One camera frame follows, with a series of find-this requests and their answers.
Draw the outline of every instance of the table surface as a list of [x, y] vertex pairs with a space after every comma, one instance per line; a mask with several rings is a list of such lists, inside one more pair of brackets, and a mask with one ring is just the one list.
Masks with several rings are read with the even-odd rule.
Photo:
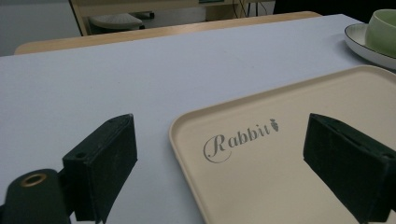
[[88, 35], [88, 36], [80, 36], [80, 37], [73, 37], [66, 39], [36, 41], [19, 46], [16, 49], [15, 54], [36, 53], [36, 52], [43, 52], [43, 51], [57, 50], [57, 49], [88, 47], [88, 46], [118, 43], [123, 41], [131, 41], [131, 40], [159, 37], [166, 35], [180, 35], [180, 34], [187, 34], [187, 33], [207, 31], [207, 30], [216, 30], [216, 29], [231, 28], [238, 26], [262, 24], [268, 22], [299, 20], [299, 19], [313, 18], [318, 16], [320, 16], [318, 13], [305, 11], [305, 12], [285, 13], [285, 14], [277, 14], [277, 15], [269, 15], [269, 16], [261, 16], [261, 17], [251, 17], [251, 18], [244, 18], [238, 20], [209, 21], [209, 22], [201, 22], [194, 24], [153, 28], [147, 30], [120, 32], [115, 34]]
[[108, 223], [203, 223], [169, 141], [172, 122], [367, 64], [345, 43], [353, 23], [333, 15], [0, 57], [0, 201], [19, 175], [60, 171], [104, 121], [133, 113], [138, 162]]

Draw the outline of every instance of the white plate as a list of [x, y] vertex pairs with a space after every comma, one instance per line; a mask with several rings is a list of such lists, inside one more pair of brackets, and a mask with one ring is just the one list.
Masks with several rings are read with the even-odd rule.
[[345, 29], [346, 44], [362, 58], [381, 66], [396, 69], [396, 58], [375, 52], [366, 46], [367, 24], [358, 23], [349, 25]]

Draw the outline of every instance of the wooden table edge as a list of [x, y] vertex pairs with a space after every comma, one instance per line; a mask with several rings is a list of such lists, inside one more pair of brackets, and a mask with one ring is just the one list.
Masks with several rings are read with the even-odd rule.
[[103, 44], [119, 43], [123, 41], [131, 41], [167, 35], [179, 35], [193, 32], [216, 30], [223, 28], [231, 28], [245, 25], [254, 25], [261, 23], [277, 22], [277, 21], [292, 21], [306, 18], [319, 17], [316, 12], [303, 11], [292, 12], [285, 14], [276, 14], [260, 17], [233, 19], [227, 21], [208, 21], [185, 25], [167, 26], [152, 28], [146, 30], [135, 30], [128, 32], [119, 32], [105, 35], [88, 35], [70, 37], [65, 39], [54, 39], [45, 41], [36, 41], [22, 44], [15, 50], [15, 54], [27, 54], [45, 52], [59, 49], [74, 49], [89, 46], [97, 46]]

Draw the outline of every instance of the green cup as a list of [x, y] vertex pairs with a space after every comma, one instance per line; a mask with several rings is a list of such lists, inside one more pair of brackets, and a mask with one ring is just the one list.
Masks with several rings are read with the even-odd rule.
[[373, 13], [367, 26], [366, 46], [396, 58], [396, 9], [380, 9]]

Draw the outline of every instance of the plastic tray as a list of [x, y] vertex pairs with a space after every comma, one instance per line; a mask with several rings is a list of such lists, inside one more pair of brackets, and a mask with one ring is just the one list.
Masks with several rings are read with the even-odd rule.
[[170, 140], [206, 223], [357, 223], [303, 160], [310, 113], [396, 148], [396, 76], [360, 66], [176, 119]]

